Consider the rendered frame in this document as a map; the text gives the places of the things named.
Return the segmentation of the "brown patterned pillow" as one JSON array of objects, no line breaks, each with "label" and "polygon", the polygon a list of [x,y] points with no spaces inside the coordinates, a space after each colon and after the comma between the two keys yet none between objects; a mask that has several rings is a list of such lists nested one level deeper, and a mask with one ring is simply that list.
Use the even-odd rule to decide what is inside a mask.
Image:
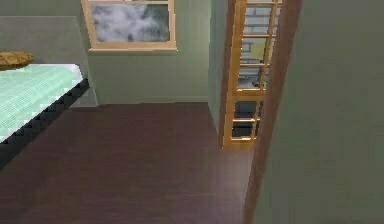
[{"label": "brown patterned pillow", "polygon": [[23,68],[35,60],[35,57],[26,52],[8,51],[0,52],[0,70]]}]

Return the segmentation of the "wooden framed window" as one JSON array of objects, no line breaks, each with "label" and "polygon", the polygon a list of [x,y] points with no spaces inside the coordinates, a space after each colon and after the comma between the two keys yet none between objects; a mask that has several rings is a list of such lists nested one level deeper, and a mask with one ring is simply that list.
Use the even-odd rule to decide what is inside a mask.
[{"label": "wooden framed window", "polygon": [[175,0],[81,0],[93,52],[176,51]]}]

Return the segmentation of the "bed with pale green cover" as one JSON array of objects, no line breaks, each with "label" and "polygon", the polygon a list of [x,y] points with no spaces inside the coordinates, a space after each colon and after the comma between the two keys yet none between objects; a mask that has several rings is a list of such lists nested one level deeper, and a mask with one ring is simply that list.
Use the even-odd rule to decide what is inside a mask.
[{"label": "bed with pale green cover", "polygon": [[0,171],[89,88],[77,64],[0,72]]}]

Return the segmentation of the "light wooden glazed door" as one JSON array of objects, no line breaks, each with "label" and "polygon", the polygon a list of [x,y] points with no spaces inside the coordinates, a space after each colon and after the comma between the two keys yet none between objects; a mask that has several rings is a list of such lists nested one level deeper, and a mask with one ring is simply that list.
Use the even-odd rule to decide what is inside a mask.
[{"label": "light wooden glazed door", "polygon": [[225,150],[257,140],[284,0],[234,0],[222,135]]}]

